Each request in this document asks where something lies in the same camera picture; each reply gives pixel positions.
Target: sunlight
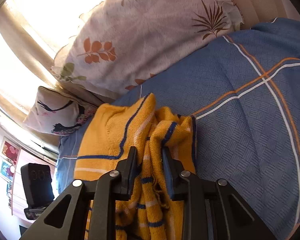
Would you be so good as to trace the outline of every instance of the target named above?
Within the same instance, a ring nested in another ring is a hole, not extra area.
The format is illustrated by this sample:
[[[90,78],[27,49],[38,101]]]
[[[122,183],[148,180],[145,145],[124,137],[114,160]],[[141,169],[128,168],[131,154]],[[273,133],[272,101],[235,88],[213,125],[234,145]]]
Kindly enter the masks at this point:
[[[13,0],[17,10],[55,53],[68,44],[69,37],[78,34],[78,28],[83,24],[79,16],[102,1]]]
[[[39,86],[49,87],[23,65],[0,34],[0,92],[3,96],[27,113]]]

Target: floral pillowcase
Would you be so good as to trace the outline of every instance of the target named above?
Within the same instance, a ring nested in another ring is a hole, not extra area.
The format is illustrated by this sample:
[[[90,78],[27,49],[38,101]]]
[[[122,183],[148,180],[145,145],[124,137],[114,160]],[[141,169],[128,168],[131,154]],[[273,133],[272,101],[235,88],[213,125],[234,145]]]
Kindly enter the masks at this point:
[[[105,0],[80,18],[51,70],[113,99],[243,22],[232,0]]]
[[[24,124],[39,132],[66,136],[79,129],[96,110],[75,97],[39,87]]]

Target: striped towel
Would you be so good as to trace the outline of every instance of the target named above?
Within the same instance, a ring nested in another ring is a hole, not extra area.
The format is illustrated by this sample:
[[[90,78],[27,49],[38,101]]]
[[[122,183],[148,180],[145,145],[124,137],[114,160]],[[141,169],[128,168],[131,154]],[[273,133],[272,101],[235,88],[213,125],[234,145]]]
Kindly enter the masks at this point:
[[[129,201],[116,202],[116,239],[173,239],[182,236],[183,201],[169,199],[161,148],[168,146],[174,159],[195,173],[195,119],[172,114],[168,107],[155,110],[149,94],[131,107],[101,105],[82,139],[74,177],[95,180],[126,159],[130,146],[138,150],[138,176]],[[89,232],[89,211],[86,238]]]

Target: bed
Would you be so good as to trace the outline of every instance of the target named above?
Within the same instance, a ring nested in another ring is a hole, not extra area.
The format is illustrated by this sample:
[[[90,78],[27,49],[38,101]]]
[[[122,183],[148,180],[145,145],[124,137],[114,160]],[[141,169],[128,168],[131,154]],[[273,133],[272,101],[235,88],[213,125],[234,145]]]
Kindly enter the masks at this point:
[[[300,22],[276,18],[219,37],[113,105],[151,92],[157,107],[197,117],[199,177],[227,179],[286,239],[300,223]],[[61,139],[60,192],[90,121]]]

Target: orange leaf pattern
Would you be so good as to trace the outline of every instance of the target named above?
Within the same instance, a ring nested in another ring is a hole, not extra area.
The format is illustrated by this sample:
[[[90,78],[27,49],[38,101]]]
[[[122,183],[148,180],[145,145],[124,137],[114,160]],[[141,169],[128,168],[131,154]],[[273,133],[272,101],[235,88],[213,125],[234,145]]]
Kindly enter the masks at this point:
[[[97,55],[91,54],[91,57],[93,62],[95,63],[99,62],[99,57]]]
[[[102,48],[102,44],[100,41],[94,41],[92,43],[92,47],[91,47],[92,52],[98,52],[99,50],[101,50],[101,48]]]
[[[92,57],[90,55],[88,55],[87,57],[84,58],[84,61],[88,64],[92,63]]]
[[[135,81],[135,83],[137,83],[138,85],[141,85],[145,80],[144,80],[144,79],[138,79],[138,78],[136,78],[134,81]]]
[[[141,85],[141,84],[143,84],[144,82],[145,82],[145,80],[144,79],[139,79],[139,78],[136,78],[135,80],[135,83],[137,83],[138,85]],[[134,89],[136,86],[134,86],[134,85],[130,85],[130,86],[127,86],[127,87],[125,87],[125,89],[127,89],[127,90],[132,90],[132,89]]]
[[[111,53],[112,55],[116,56],[116,55],[115,55],[115,52],[114,52],[114,48],[112,48],[112,49],[110,50],[110,53]]]
[[[103,59],[103,60],[106,60],[106,61],[108,61],[109,60],[109,57],[108,57],[108,55],[107,54],[105,54],[105,53],[99,53],[99,56]]]
[[[105,47],[105,50],[111,49],[112,48],[112,42],[109,42],[109,41],[105,42],[104,47]]]
[[[91,45],[90,38],[86,38],[83,42],[83,48],[85,53],[78,56],[85,55],[84,61],[88,64],[99,63],[100,58],[105,61],[115,61],[117,58],[111,41],[106,41],[103,45],[101,41],[94,41]]]
[[[130,85],[130,86],[125,87],[125,89],[127,89],[127,90],[132,90],[132,89],[134,89],[135,87],[136,87],[136,86]]]
[[[83,47],[86,52],[90,50],[90,46],[90,38],[85,39],[83,42]]]

